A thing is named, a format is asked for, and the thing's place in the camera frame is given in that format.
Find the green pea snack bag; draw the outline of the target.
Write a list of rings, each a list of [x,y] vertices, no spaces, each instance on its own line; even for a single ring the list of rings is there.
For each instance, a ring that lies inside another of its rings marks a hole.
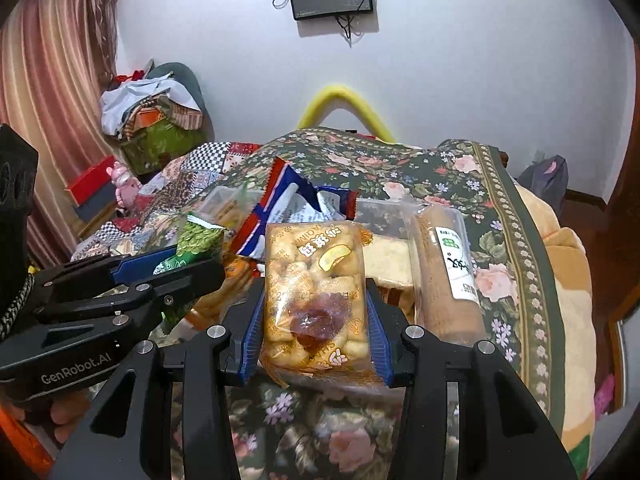
[[[163,274],[205,260],[222,263],[226,232],[224,226],[191,212],[180,230],[175,252],[162,260],[153,274]]]

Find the brown roll cake pack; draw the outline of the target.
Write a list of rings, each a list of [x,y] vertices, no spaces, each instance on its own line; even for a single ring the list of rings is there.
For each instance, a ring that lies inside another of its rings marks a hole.
[[[442,205],[406,213],[414,272],[414,322],[438,339],[471,347],[486,337],[462,215]]]

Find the clear plastic storage bin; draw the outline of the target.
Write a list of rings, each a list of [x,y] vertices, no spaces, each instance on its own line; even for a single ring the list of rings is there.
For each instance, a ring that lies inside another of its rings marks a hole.
[[[232,240],[243,222],[262,198],[262,191],[246,188],[217,186],[208,192],[195,207],[204,220],[228,229]],[[288,206],[278,216],[278,223],[317,223],[343,220],[338,211],[340,199],[333,192],[319,193],[322,211],[306,204],[302,196],[293,195]],[[419,292],[420,272],[416,242],[410,233],[411,221],[424,206],[415,200],[372,200],[358,198],[355,203],[355,221],[368,230],[372,242],[364,248],[364,268],[367,276],[375,280],[385,301],[400,308],[410,322],[419,321],[416,294]],[[224,258],[226,280],[221,289],[202,297],[186,320],[197,330],[222,320],[228,309],[241,300],[250,286],[250,264],[235,256]]]

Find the yellow puff snack bag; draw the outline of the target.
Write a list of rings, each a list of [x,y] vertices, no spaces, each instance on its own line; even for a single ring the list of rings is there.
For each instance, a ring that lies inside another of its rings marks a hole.
[[[352,221],[267,226],[260,364],[277,384],[382,382],[369,336],[363,247],[371,240]]]

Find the blue white cracker bag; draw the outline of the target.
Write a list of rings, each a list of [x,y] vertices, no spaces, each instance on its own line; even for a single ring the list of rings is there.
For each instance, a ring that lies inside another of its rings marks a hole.
[[[265,192],[236,231],[231,251],[262,260],[266,229],[271,223],[316,223],[354,220],[359,192],[349,188],[313,185],[280,157],[271,166]]]

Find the grey box under red box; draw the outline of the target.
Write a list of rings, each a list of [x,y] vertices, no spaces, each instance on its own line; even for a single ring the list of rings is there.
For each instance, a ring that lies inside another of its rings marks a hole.
[[[107,206],[116,203],[115,187],[111,182],[105,183],[88,200],[74,207],[77,217],[83,222],[90,222],[105,210]]]

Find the patchwork quilt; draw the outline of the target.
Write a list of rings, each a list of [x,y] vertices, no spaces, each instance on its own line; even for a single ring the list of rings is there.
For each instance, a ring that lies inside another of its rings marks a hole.
[[[254,143],[207,142],[178,157],[142,185],[134,206],[124,216],[108,220],[80,242],[72,259],[132,256],[168,245],[183,211],[195,206],[258,148]]]

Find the pink plush toy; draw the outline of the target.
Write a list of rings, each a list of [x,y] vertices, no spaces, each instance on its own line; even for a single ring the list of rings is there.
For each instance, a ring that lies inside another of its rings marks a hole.
[[[130,169],[119,162],[114,161],[113,166],[106,168],[106,173],[110,177],[115,188],[115,200],[119,209],[125,210],[134,206],[136,197],[141,188],[138,178]]]

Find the floral green bedspread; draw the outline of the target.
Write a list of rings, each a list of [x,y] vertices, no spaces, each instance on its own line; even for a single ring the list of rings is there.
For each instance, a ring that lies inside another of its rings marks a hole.
[[[489,339],[523,378],[552,426],[567,421],[565,330],[554,272],[532,216],[495,148],[447,140],[414,148],[326,128],[294,131],[221,166],[227,188],[261,191],[276,158],[314,184],[351,188],[373,235],[367,274],[391,304],[414,312],[408,235],[397,203],[460,210]],[[245,479],[382,479],[400,427],[402,392],[349,394],[332,384],[281,387],[265,374],[229,389],[232,437]]]

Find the pile of clothes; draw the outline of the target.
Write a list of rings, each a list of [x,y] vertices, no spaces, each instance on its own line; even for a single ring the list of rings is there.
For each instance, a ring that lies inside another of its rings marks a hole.
[[[100,97],[101,129],[138,176],[163,169],[207,140],[203,113],[170,75],[129,77]]]

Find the beige blanket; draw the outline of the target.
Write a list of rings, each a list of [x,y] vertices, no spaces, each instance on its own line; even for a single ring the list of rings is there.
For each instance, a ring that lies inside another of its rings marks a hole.
[[[585,479],[596,424],[597,371],[589,262],[579,236],[559,224],[551,206],[521,185],[515,188],[534,220],[554,273],[565,335],[565,415],[561,440],[577,477]]]

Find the striped pink curtain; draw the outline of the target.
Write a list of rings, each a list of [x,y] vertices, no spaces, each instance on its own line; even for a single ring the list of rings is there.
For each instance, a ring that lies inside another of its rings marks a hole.
[[[115,49],[115,0],[18,0],[1,27],[1,120],[39,154],[27,241],[43,266],[78,243],[68,187],[112,152],[100,96]]]

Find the yellow foam tube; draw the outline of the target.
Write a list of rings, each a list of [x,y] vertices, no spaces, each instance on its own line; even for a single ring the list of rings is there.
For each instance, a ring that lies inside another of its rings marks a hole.
[[[306,106],[297,128],[306,129],[322,125],[322,122],[337,110],[344,110],[378,140],[396,143],[386,123],[375,113],[372,106],[356,91],[342,84],[328,84],[319,90]]]

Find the wooden door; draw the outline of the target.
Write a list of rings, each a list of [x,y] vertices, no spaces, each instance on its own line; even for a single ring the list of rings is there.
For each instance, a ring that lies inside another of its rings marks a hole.
[[[622,308],[639,285],[639,45],[634,45],[634,114],[623,167],[608,203],[610,242],[606,317]]]

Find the grey backpack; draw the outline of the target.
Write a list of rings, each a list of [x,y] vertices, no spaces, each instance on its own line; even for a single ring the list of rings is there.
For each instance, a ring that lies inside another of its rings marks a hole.
[[[554,155],[527,167],[516,179],[546,202],[558,216],[568,187],[568,167],[564,157]]]

